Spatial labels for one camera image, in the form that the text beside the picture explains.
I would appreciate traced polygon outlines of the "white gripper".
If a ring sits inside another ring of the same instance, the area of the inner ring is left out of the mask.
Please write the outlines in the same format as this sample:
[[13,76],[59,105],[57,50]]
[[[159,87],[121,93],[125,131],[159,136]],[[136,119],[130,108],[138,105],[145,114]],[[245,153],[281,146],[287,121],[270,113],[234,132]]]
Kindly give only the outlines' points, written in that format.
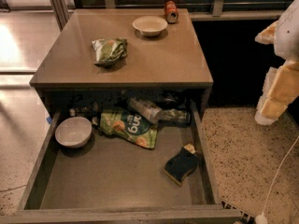
[[258,33],[254,40],[260,44],[274,43],[275,54],[286,61],[279,68],[270,67],[255,113],[255,121],[271,125],[299,96],[299,0],[294,0],[278,21]]

